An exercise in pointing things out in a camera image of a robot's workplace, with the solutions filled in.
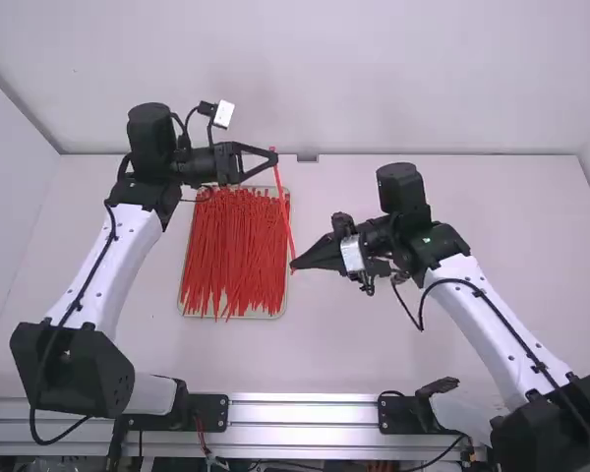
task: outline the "white tabletop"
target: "white tabletop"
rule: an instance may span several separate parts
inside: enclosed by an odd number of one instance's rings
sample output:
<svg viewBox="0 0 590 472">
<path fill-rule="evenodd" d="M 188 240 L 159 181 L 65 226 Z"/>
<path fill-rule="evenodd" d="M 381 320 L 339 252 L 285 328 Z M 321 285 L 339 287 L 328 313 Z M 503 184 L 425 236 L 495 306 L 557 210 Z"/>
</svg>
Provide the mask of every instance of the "white tabletop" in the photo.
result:
<svg viewBox="0 0 590 472">
<path fill-rule="evenodd" d="M 21 395 L 9 351 L 19 321 L 39 321 L 65 289 L 104 217 L 120 156 L 65 157 L 0 322 L 0 394 Z M 452 224 L 524 323 L 580 375 L 590 373 L 590 190 L 575 156 L 323 155 L 280 157 L 298 253 L 330 231 L 335 211 L 382 214 L 376 169 L 412 161 L 434 218 Z M 265 172 L 254 183 L 272 184 Z M 136 278 L 116 343 L 137 370 L 190 390 L 412 391 L 443 376 L 493 392 L 471 345 L 436 302 L 418 332 L 386 280 L 370 298 L 336 273 L 298 271 L 278 320 L 185 319 L 176 298 L 193 205 L 180 204 Z M 416 307 L 419 291 L 401 292 Z"/>
</svg>

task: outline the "bundle of red cable ties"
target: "bundle of red cable ties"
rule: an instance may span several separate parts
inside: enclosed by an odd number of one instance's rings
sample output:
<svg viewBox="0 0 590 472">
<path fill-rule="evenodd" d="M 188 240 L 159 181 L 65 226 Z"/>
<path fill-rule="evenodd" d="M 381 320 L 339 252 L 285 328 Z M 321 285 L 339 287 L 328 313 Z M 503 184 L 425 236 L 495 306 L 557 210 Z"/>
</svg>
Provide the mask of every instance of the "bundle of red cable ties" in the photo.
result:
<svg viewBox="0 0 590 472">
<path fill-rule="evenodd" d="M 184 315 L 203 318 L 208 308 L 215 321 L 248 310 L 278 314 L 286 289 L 289 195 L 278 199 L 255 188 L 209 195 L 197 194 L 209 200 L 195 205 L 180 290 Z"/>
</svg>

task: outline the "black cable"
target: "black cable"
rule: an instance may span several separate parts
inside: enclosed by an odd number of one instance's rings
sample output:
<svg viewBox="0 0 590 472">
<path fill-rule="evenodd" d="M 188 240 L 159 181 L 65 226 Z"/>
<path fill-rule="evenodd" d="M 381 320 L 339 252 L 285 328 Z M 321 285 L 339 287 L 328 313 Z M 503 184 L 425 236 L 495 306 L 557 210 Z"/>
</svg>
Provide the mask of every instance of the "black cable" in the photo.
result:
<svg viewBox="0 0 590 472">
<path fill-rule="evenodd" d="M 411 467 L 410 469 L 398 469 L 397 472 L 415 472 L 417 470 L 424 470 L 427 467 L 432 466 L 433 464 L 435 464 L 436 462 L 439 462 L 440 460 L 443 459 L 443 457 L 448 454 L 457 444 L 459 444 L 459 442 L 461 440 L 463 440 L 464 438 L 467 438 L 467 436 L 465 435 L 461 435 L 459 436 L 456 440 L 454 440 L 452 442 L 451 445 L 449 445 L 440 455 L 438 455 L 437 457 L 435 457 L 434 459 L 429 460 L 426 464 L 422 464 L 418 467 Z"/>
<path fill-rule="evenodd" d="M 290 465 L 293 467 L 299 467 L 301 469 L 305 469 L 305 470 L 317 470 L 320 472 L 324 472 L 324 468 L 323 467 L 315 467 L 314 465 L 304 465 L 304 464 L 298 464 L 297 462 L 290 462 L 288 460 L 259 460 L 257 461 L 253 467 L 250 467 L 249 469 L 247 469 L 248 472 L 251 472 L 252 470 L 254 470 L 256 467 L 258 467 L 260 464 L 276 464 L 276 465 Z"/>
<path fill-rule="evenodd" d="M 207 189 L 207 197 L 205 197 L 204 199 L 200 199 L 200 200 L 187 200 L 187 199 L 179 199 L 180 202 L 189 202 L 192 204 L 204 204 L 205 202 L 209 202 L 212 197 L 214 197 L 214 188 L 211 187 L 210 185 L 202 185 L 202 187 L 204 187 L 205 189 Z"/>
<path fill-rule="evenodd" d="M 401 397 L 406 396 L 401 391 L 397 391 L 397 390 L 385 390 L 383 393 L 381 393 L 380 395 L 378 395 L 378 400 L 376 400 L 376 403 L 377 404 L 380 403 L 381 402 L 381 398 L 383 398 L 384 396 L 390 396 L 390 395 L 401 396 Z"/>
<path fill-rule="evenodd" d="M 77 428 L 79 428 L 79 426 L 82 425 L 85 421 L 87 421 L 88 419 L 91 418 L 91 416 L 84 416 L 82 419 L 77 421 L 74 425 L 72 425 L 70 428 L 68 428 L 66 431 L 61 433 L 59 436 L 56 436 L 52 440 L 43 440 L 39 436 L 39 434 L 37 433 L 37 427 L 35 425 L 35 410 L 37 409 L 37 402 L 39 401 L 39 398 L 40 398 L 39 387 L 41 386 L 41 380 L 42 380 L 42 377 L 43 377 L 44 372 L 46 370 L 46 365 L 48 364 L 48 357 L 50 356 L 50 352 L 52 351 L 55 343 L 57 342 L 57 338 L 59 337 L 59 333 L 61 332 L 61 328 L 68 322 L 68 319 L 75 312 L 75 310 L 80 310 L 83 307 L 81 305 L 81 300 L 83 299 L 84 295 L 86 294 L 86 291 L 88 290 L 91 280 L 94 278 L 94 275 L 96 274 L 96 271 L 98 270 L 98 267 L 100 266 L 100 263 L 102 263 L 102 260 L 105 257 L 105 254 L 107 254 L 107 251 L 109 250 L 109 247 L 111 246 L 111 243 L 118 239 L 118 237 L 116 236 L 116 216 L 114 215 L 113 211 L 111 210 L 111 206 L 109 205 L 108 201 L 104 201 L 103 204 L 105 205 L 105 209 L 107 210 L 107 213 L 109 213 L 109 219 L 111 220 L 111 231 L 109 232 L 109 236 L 107 237 L 107 241 L 105 242 L 105 245 L 103 246 L 102 251 L 98 255 L 98 258 L 96 259 L 96 261 L 94 262 L 94 265 L 92 266 L 91 270 L 89 271 L 88 277 L 86 278 L 86 281 L 84 282 L 83 286 L 79 290 L 79 293 L 77 294 L 75 299 L 72 301 L 72 303 L 68 307 L 68 310 L 66 311 L 65 315 L 61 318 L 61 320 L 59 321 L 57 326 L 53 327 L 54 330 L 53 330 L 52 334 L 50 335 L 50 339 L 48 339 L 48 343 L 46 344 L 43 354 L 41 355 L 41 360 L 39 361 L 39 368 L 37 369 L 37 374 L 35 377 L 35 384 L 34 384 L 35 387 L 33 390 L 33 395 L 31 398 L 32 402 L 30 403 L 30 411 L 29 411 L 30 435 L 32 436 L 33 440 L 39 445 L 51 445 L 51 444 L 55 444 L 55 443 L 63 440 L 66 436 L 68 436 L 70 433 L 72 433 Z"/>
<path fill-rule="evenodd" d="M 420 312 L 420 316 L 419 316 L 419 322 L 417 322 L 415 320 L 415 318 L 413 318 L 413 315 L 411 315 L 411 312 L 409 311 L 409 307 L 406 306 L 406 303 L 404 303 L 404 300 L 402 300 L 402 297 L 400 296 L 400 293 L 397 291 L 397 288 L 395 288 L 395 286 L 396 286 L 396 284 L 393 283 L 393 280 L 392 280 L 391 281 L 391 288 L 393 289 L 393 293 L 395 293 L 395 297 L 397 298 L 398 302 L 400 302 L 400 305 L 402 305 L 402 308 L 404 309 L 406 314 L 411 319 L 411 322 L 413 322 L 413 325 L 415 325 L 415 327 L 417 327 L 418 331 L 423 331 L 424 330 L 424 319 L 421 316 L 421 312 Z"/>
<path fill-rule="evenodd" d="M 567 397 L 567 395 L 561 390 L 560 385 L 557 383 L 557 381 L 553 378 L 553 376 L 551 374 L 549 374 L 547 366 L 543 362 L 540 361 L 538 356 L 536 356 L 535 352 L 533 352 L 531 350 L 531 348 L 527 345 L 527 343 L 524 342 L 524 339 L 522 339 L 520 334 L 517 333 L 517 331 L 513 328 L 513 326 L 507 320 L 507 318 L 504 317 L 504 315 L 501 313 L 501 311 L 498 309 L 498 307 L 494 304 L 494 302 L 492 302 L 492 300 L 490 300 L 490 298 L 483 292 L 483 290 L 481 290 L 479 287 L 477 287 L 474 283 L 469 282 L 468 280 L 463 280 L 461 278 L 442 278 L 440 280 L 436 280 L 431 285 L 429 285 L 429 287 L 426 290 L 424 290 L 424 293 L 422 294 L 422 298 L 420 300 L 420 308 L 418 310 L 418 319 L 420 320 L 422 330 L 424 329 L 423 311 L 424 311 L 424 302 L 426 301 L 426 297 L 435 287 L 437 287 L 438 285 L 445 284 L 445 283 L 459 283 L 461 285 L 465 285 L 467 287 L 470 287 L 472 290 L 474 290 L 473 295 L 475 297 L 481 298 L 492 309 L 492 311 L 496 314 L 496 316 L 499 318 L 499 320 L 501 320 L 504 327 L 506 327 L 506 329 L 509 331 L 509 333 L 518 342 L 520 347 L 522 347 L 522 350 L 526 353 L 527 357 L 533 361 L 536 369 L 539 372 L 541 372 L 542 375 L 547 380 L 547 382 L 549 384 L 551 384 L 551 386 L 553 387 L 553 389 L 557 393 L 557 396 L 564 403 L 566 408 L 570 411 L 570 413 L 574 417 L 576 423 L 578 423 L 579 426 L 581 428 L 583 428 L 583 430 L 588 435 L 588 439 L 590 440 L 590 427 L 588 426 L 586 421 L 583 419 L 581 414 L 579 414 L 579 412 L 577 411 L 577 408 L 572 404 L 572 402 Z"/>
<path fill-rule="evenodd" d="M 214 149 L 214 138 L 212 137 L 212 120 L 207 123 L 207 143 L 210 149 Z"/>
<path fill-rule="evenodd" d="M 181 128 L 181 132 L 187 132 L 186 130 L 186 126 L 184 125 L 184 123 L 181 121 L 181 118 L 179 118 L 179 115 L 177 113 L 171 113 L 170 116 L 172 117 L 173 120 L 175 120 L 177 122 L 177 124 L 179 125 L 179 127 Z"/>
<path fill-rule="evenodd" d="M 184 126 L 183 126 L 183 130 L 184 133 L 186 133 L 186 135 L 188 135 L 188 123 L 190 122 L 190 117 L 193 116 L 193 114 L 199 109 L 199 106 L 196 106 L 195 108 L 193 108 L 192 110 L 190 110 L 188 112 L 188 114 L 186 115 L 186 121 L 184 121 Z"/>
</svg>

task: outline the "black mounting bracket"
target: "black mounting bracket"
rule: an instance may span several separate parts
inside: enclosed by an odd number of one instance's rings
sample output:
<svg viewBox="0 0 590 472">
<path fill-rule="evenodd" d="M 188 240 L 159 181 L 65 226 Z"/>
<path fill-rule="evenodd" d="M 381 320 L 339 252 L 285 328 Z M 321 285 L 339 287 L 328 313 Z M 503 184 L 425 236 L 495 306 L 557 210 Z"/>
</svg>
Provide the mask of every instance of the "black mounting bracket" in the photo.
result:
<svg viewBox="0 0 590 472">
<path fill-rule="evenodd" d="M 188 393 L 185 406 L 171 421 L 169 415 L 122 415 L 128 431 L 196 431 L 197 418 L 204 433 L 224 433 L 227 430 L 229 397 L 218 393 Z"/>
<path fill-rule="evenodd" d="M 381 395 L 378 398 L 378 429 L 386 436 L 424 435 L 414 396 Z"/>
</svg>

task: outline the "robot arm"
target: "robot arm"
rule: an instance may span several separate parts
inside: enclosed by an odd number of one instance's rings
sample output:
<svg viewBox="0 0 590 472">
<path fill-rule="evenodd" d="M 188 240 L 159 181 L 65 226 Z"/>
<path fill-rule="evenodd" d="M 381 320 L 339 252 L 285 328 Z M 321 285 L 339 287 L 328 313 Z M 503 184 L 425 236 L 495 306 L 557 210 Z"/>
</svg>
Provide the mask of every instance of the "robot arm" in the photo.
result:
<svg viewBox="0 0 590 472">
<path fill-rule="evenodd" d="M 467 434 L 491 426 L 490 437 L 480 438 L 494 448 L 505 471 L 569 471 L 589 464 L 590 376 L 578 378 L 538 341 L 454 228 L 431 220 L 422 176 L 413 164 L 384 166 L 377 179 L 386 215 L 356 225 L 348 214 L 335 213 L 332 232 L 291 266 L 336 270 L 370 296 L 376 277 L 391 276 L 394 285 L 412 278 L 424 289 L 416 327 L 424 330 L 421 312 L 425 297 L 432 295 L 474 346 L 509 410 L 490 419 L 475 414 L 474 405 L 446 401 L 446 392 L 458 384 L 448 378 L 432 384 L 441 384 L 440 390 L 428 385 L 416 392 L 432 405 L 428 416 Z"/>
<path fill-rule="evenodd" d="M 202 102 L 209 128 L 226 128 L 233 105 Z M 176 138 L 173 119 L 180 122 Z M 192 148 L 187 124 L 161 103 L 129 112 L 131 152 L 105 201 L 107 217 L 72 283 L 40 324 L 20 323 L 10 346 L 31 406 L 36 409 L 117 418 L 157 415 L 171 427 L 189 421 L 182 381 L 137 374 L 113 339 L 129 289 L 152 245 L 166 230 L 181 199 L 181 186 L 239 184 L 274 166 L 277 154 L 240 143 Z M 265 161 L 245 170 L 242 152 Z M 128 173 L 131 163 L 133 172 Z"/>
</svg>

